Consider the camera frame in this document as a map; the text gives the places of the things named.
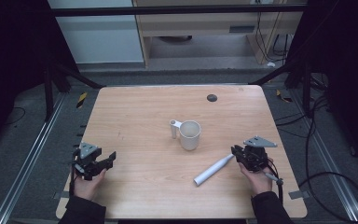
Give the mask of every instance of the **aluminum rail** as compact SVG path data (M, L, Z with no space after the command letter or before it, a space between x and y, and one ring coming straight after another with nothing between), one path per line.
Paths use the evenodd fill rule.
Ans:
M289 90L289 91L291 95L294 97L294 101L296 102L298 109L304 115L305 113L300 104L301 97L299 96L299 92L293 90ZM304 119L304 122L306 123L307 127L310 128L310 121L308 119ZM315 144L315 148L324 164L324 169L329 172L342 174L339 171L338 166L334 162L333 157L330 155L318 130L315 130L315 133L312 135L311 139L313 140L312 142ZM351 191L348 182L345 179L335 175L330 176L330 180L350 220L358 221L358 202L353 192Z
M39 157L39 154L46 143L48 135L51 132L51 129L54 126L54 123L62 109L65 96L66 93L59 93L58 100L54 106L54 113L52 114L51 118L43 124L39 135L36 137L34 144L19 171L19 174L13 182L9 192L7 193L6 198L0 205L0 224L7 223L17 200L20 198L28 177L33 171L37 158Z

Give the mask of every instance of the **gray floor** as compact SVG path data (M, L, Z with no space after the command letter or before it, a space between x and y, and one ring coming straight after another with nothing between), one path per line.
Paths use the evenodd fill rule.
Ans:
M255 81L268 74L273 68L255 61L249 45L241 35L231 36L193 36L190 41L177 38L155 38L151 51L151 60L147 68L118 69L105 73L84 73L85 76L109 86L115 85L168 85L168 84L243 84ZM282 87L285 75L271 80L263 86L273 117L277 124L297 118L301 112L299 106L287 103L277 97L276 90L281 89L289 97L296 99L301 88L287 91ZM70 79L73 88L67 94L57 93L55 99L64 98L62 110L55 121L46 143L36 163L32 166L28 180L21 194L15 199L10 213L11 223L55 223L55 209L58 204L56 194L62 192L69 173L68 162L74 145L79 144L83 125L87 124L98 91ZM81 108L76 108L79 95L86 91L88 97ZM321 95L312 92L312 97ZM16 108L8 118L0 133L0 205L10 192L12 183L26 161L34 140L42 129L45 116L43 86L37 86L17 97ZM358 184L358 158L351 156L349 145L337 126L333 115L323 107L316 115L318 134L323 139L331 160L338 170ZM291 125L279 126L282 142L293 167L298 183L305 176L307 120L303 119ZM326 170L324 155L317 141L310 142L308 151L310 172L312 174ZM318 198L340 216L348 218L345 206L338 197L331 176L318 177L311 181ZM351 188L358 202L358 191ZM325 212L313 198L305 200L308 215L296 223L342 223Z

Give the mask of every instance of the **mug handle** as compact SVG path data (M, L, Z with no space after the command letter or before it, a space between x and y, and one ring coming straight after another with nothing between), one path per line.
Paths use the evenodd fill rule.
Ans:
M176 128L180 128L180 126L182 125L182 122L172 119L170 121L170 125L171 125L172 138L174 139L174 138L176 138Z

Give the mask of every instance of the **black pole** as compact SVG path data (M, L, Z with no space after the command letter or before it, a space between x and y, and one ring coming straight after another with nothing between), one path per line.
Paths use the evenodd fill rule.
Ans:
M303 109L308 118L312 118L313 111L310 111L310 63L304 62L304 76L303 76Z
M215 6L165 6L165 7L95 7L53 8L33 10L28 13L53 15L55 17L122 16L155 14L241 13L241 12L296 12L309 9L307 4L268 5L215 5Z
M53 105L53 90L51 83L51 67L49 65L44 67L45 71L44 80L45 80L45 100L46 100L46 117L45 121L48 121L54 111Z

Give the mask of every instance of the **metal bracket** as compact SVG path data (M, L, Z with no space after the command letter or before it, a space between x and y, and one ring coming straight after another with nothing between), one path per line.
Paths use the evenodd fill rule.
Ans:
M251 139L244 141L243 143L250 147L276 147L277 146L276 143L272 143L257 135Z
M81 142L79 148L80 148L81 159L88 157L89 154L93 153L95 150L98 149L97 146L85 142Z
M69 191L54 192L53 199L59 200L60 198L69 198Z
M290 191L289 196L291 200L298 199L298 198L307 199L310 197L310 193L307 190L306 191L297 190L297 191Z

